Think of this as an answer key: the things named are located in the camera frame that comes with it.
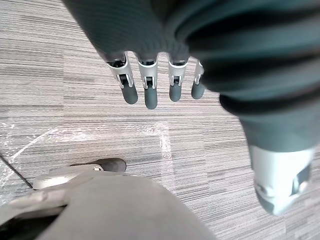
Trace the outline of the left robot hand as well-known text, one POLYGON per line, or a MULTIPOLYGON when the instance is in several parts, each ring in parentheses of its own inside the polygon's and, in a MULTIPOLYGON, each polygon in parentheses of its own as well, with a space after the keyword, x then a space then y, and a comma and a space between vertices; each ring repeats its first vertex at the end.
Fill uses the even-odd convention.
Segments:
POLYGON ((317 0, 66 0, 124 100, 138 99, 127 52, 137 58, 145 105, 156 108, 157 57, 168 57, 169 96, 219 93, 238 117, 261 206, 281 215, 310 182, 320 142, 320 3, 317 0))

